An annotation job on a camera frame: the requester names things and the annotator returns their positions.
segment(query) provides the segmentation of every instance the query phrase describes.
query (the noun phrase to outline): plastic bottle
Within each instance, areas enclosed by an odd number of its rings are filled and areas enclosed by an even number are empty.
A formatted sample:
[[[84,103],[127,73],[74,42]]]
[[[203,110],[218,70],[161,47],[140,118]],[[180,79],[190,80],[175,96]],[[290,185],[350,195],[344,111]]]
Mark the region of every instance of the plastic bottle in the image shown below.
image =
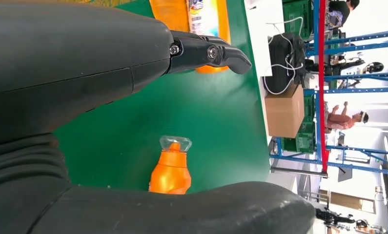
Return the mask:
[[[191,175],[186,166],[186,152],[192,142],[185,137],[163,136],[158,164],[151,174],[149,191],[162,194],[185,194],[191,187]]]
[[[188,22],[191,33],[220,37],[231,43],[228,23],[227,3],[225,0],[187,0]],[[228,67],[203,66],[199,73],[215,73]]]
[[[220,37],[231,43],[226,0],[149,0],[156,19],[170,30]],[[203,66],[199,73],[225,71],[228,67]]]

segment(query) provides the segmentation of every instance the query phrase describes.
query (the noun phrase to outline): screw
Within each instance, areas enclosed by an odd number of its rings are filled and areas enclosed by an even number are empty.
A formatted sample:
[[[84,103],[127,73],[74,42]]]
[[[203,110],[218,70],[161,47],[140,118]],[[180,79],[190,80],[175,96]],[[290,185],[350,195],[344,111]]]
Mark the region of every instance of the screw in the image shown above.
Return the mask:
[[[215,59],[215,57],[217,56],[217,48],[215,47],[210,47],[208,49],[208,57],[210,59]]]
[[[172,55],[176,55],[177,53],[180,52],[180,48],[177,45],[171,45],[171,47],[169,48],[169,52]]]

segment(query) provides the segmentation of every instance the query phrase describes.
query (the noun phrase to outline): red pole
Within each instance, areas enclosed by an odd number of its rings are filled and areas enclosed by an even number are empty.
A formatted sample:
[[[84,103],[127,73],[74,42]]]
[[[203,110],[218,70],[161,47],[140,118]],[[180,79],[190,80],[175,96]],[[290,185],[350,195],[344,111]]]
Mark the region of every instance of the red pole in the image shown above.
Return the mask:
[[[325,13],[326,13],[326,1],[319,0],[319,102],[320,102],[320,146],[322,152],[322,172],[327,173],[327,162],[329,161],[329,152],[326,151],[326,140],[325,140],[325,100],[324,100],[324,81],[325,74],[324,70],[324,50],[325,50]]]

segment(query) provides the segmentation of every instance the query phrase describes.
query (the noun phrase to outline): cardboard box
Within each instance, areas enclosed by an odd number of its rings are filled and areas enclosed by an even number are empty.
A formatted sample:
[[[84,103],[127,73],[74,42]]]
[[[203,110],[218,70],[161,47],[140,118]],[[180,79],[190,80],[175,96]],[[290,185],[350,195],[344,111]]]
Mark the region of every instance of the cardboard box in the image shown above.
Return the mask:
[[[268,93],[265,111],[270,136],[295,138],[305,117],[302,86],[292,82],[280,95]]]

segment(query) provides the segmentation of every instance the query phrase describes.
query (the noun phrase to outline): green table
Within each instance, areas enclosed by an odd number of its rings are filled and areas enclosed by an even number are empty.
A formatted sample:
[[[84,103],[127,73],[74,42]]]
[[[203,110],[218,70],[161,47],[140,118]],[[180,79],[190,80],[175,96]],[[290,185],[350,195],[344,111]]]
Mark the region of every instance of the green table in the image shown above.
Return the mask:
[[[152,17],[148,0],[117,6]],[[227,1],[231,40],[253,59],[244,1]],[[56,131],[71,179],[147,190],[162,135],[188,137],[189,192],[264,181],[267,141],[255,69],[167,75],[139,93],[85,113]]]

